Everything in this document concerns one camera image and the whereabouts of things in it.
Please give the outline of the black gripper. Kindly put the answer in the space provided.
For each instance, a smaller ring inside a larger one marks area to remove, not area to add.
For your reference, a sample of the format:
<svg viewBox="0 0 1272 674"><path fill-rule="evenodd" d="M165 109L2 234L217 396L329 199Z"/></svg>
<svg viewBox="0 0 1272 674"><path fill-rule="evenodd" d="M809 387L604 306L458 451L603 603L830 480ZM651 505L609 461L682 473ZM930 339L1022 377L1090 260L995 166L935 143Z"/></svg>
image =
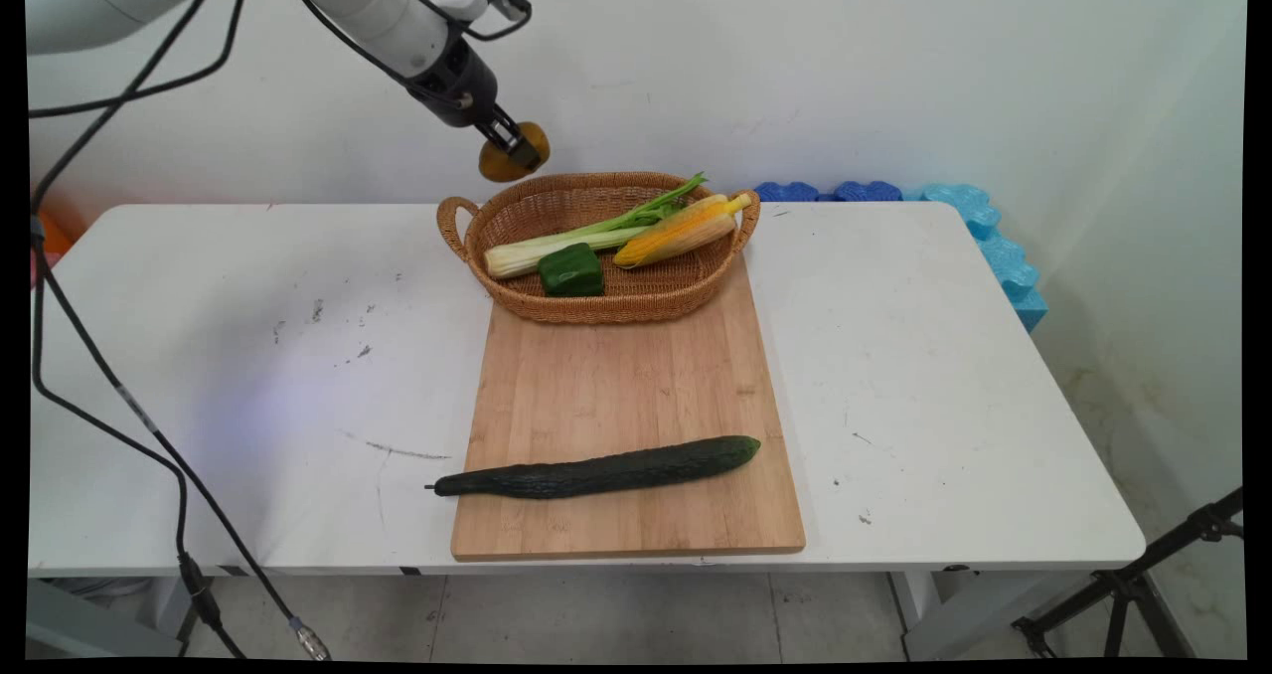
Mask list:
<svg viewBox="0 0 1272 674"><path fill-rule="evenodd" d="M440 58L410 78L408 93L450 127L480 127L494 148L497 172L536 172L544 165L539 127L519 125L497 104L497 80L467 39L454 37Z"/></svg>

